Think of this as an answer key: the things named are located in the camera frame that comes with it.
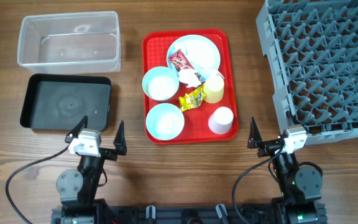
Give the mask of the white napkin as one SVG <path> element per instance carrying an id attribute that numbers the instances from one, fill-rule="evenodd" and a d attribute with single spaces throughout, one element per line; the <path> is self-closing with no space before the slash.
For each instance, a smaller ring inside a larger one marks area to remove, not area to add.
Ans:
<path id="1" fill-rule="evenodd" d="M 194 69 L 183 69 L 178 72 L 178 79 L 180 82 L 186 84 L 187 88 L 196 88 L 201 85 L 197 72 Z"/>

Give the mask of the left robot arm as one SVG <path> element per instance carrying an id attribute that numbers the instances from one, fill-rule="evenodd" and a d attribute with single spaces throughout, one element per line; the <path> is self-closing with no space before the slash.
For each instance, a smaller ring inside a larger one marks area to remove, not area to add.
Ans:
<path id="1" fill-rule="evenodd" d="M 60 194 L 61 210 L 54 210 L 52 223 L 118 223 L 117 215 L 109 208 L 104 199 L 95 199 L 99 182 L 105 174 L 105 161 L 116 161 L 118 155 L 127 153 L 124 137 L 124 122 L 121 122 L 113 141 L 114 148 L 101 147 L 101 134 L 98 130 L 88 129 L 88 117 L 83 119 L 66 135 L 65 142 L 72 154 L 80 156 L 76 169 L 62 172 L 56 181 Z"/>

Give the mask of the yellow snack wrapper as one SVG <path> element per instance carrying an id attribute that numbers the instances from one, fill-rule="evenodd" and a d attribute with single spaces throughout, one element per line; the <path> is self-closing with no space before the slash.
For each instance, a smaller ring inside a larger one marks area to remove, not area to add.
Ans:
<path id="1" fill-rule="evenodd" d="M 203 87 L 204 85 L 201 85 L 191 93 L 186 93 L 184 96 L 180 96 L 178 98 L 180 103 L 180 110 L 182 112 L 201 106 L 206 97 L 206 94 L 203 91 Z"/>

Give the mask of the light blue bowl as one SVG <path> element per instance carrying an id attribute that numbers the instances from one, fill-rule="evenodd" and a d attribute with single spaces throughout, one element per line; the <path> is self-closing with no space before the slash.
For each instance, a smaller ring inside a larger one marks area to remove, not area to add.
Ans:
<path id="1" fill-rule="evenodd" d="M 152 137 L 161 141 L 176 138 L 183 131 L 185 117 L 175 105 L 161 103 L 154 106 L 145 119 L 145 126 Z"/>

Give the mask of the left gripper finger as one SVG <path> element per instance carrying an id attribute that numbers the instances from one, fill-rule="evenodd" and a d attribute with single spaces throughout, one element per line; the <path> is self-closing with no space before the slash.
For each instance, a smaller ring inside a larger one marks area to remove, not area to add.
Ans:
<path id="1" fill-rule="evenodd" d="M 85 115 L 81 119 L 81 121 L 71 131 L 69 131 L 69 133 L 66 135 L 65 142 L 71 143 L 72 140 L 78 138 L 78 135 L 80 134 L 80 132 L 84 128 L 87 128 L 87 125 L 88 125 L 88 117 L 87 117 L 87 115 Z"/>
<path id="2" fill-rule="evenodd" d="M 117 129 L 116 136 L 113 141 L 113 145 L 115 147 L 114 152 L 117 155 L 125 156 L 127 154 L 127 145 L 124 134 L 124 121 L 120 122 L 120 125 Z"/>

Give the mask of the red snack wrapper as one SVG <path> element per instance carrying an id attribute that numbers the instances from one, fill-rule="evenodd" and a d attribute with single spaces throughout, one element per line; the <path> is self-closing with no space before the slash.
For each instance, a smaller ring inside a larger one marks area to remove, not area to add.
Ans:
<path id="1" fill-rule="evenodd" d="M 185 69 L 194 69 L 181 49 L 169 56 L 168 60 L 174 65 L 178 72 Z"/>

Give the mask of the yellow plastic cup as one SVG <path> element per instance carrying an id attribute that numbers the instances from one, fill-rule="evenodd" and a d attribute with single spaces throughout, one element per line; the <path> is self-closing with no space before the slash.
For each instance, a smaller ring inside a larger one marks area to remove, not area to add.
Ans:
<path id="1" fill-rule="evenodd" d="M 203 85 L 203 91 L 206 95 L 205 101 L 208 103 L 217 103 L 223 98 L 224 79 L 219 75 L 210 76 Z"/>

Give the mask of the green bowl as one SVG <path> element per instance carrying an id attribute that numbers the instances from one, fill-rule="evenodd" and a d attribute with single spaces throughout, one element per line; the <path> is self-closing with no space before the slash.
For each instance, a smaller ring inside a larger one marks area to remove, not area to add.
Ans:
<path id="1" fill-rule="evenodd" d="M 155 101 L 167 101 L 179 89 L 178 75 L 168 67 L 154 67 L 142 79 L 144 93 Z"/>

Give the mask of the white plastic cup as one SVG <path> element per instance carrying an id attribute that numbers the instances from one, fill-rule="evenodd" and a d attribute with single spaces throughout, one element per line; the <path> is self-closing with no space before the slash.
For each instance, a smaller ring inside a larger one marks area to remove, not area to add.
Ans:
<path id="1" fill-rule="evenodd" d="M 210 130 L 215 134 L 226 134 L 234 121 L 234 113 L 228 107 L 219 107 L 208 120 Z"/>

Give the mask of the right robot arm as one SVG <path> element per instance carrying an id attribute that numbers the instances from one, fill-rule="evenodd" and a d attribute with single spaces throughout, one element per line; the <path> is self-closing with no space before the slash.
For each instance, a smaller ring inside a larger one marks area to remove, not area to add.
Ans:
<path id="1" fill-rule="evenodd" d="M 255 119 L 250 121 L 247 147 L 257 149 L 258 157 L 268 157 L 273 166 L 281 197 L 272 199 L 271 223 L 319 224 L 327 223 L 325 205 L 321 199 L 322 168 L 312 162 L 298 162 L 295 151 L 306 143 L 306 129 L 289 126 L 274 140 L 264 141 Z"/>

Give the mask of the pile of rice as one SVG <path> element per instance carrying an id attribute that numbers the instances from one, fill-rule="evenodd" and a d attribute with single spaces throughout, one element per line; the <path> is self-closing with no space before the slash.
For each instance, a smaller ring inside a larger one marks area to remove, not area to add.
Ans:
<path id="1" fill-rule="evenodd" d="M 149 84 L 149 95 L 156 100 L 164 100 L 174 94 L 175 82 L 169 77 L 155 77 Z"/>

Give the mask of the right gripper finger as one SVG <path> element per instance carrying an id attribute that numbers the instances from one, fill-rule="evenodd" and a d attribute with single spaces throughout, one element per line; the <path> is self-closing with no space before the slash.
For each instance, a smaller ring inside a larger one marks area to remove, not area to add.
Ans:
<path id="1" fill-rule="evenodd" d="M 298 124 L 296 117 L 291 113 L 291 111 L 286 112 L 286 118 L 287 118 L 288 126 L 294 126 Z"/>
<path id="2" fill-rule="evenodd" d="M 249 133 L 247 147 L 249 149 L 256 149 L 262 147 L 262 145 L 263 145 L 262 137 L 256 125 L 255 119 L 254 117 L 252 117 L 250 121 L 250 133 Z"/>

